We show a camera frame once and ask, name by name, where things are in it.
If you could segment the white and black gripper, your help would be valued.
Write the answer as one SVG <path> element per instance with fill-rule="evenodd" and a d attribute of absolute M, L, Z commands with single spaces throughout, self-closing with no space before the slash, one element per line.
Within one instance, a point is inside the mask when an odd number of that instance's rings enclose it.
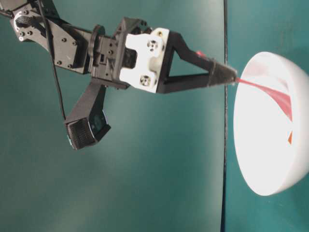
<path fill-rule="evenodd" d="M 174 55 L 206 73 L 170 76 Z M 89 41 L 89 72 L 104 86 L 132 86 L 151 93 L 172 93 L 234 83 L 237 71 L 190 50 L 180 33 L 152 29 L 141 19 L 124 17 L 112 36 L 96 25 Z"/>

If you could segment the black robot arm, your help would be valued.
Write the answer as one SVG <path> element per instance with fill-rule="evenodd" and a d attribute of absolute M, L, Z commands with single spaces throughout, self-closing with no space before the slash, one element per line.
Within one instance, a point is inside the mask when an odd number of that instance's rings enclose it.
<path fill-rule="evenodd" d="M 104 87 L 171 93 L 237 80 L 233 68 L 190 50 L 181 34 L 141 19 L 123 18 L 108 36 L 101 25 L 90 31 L 62 20 L 51 0 L 3 0 L 0 12 L 19 41 L 38 43 L 56 66 Z"/>

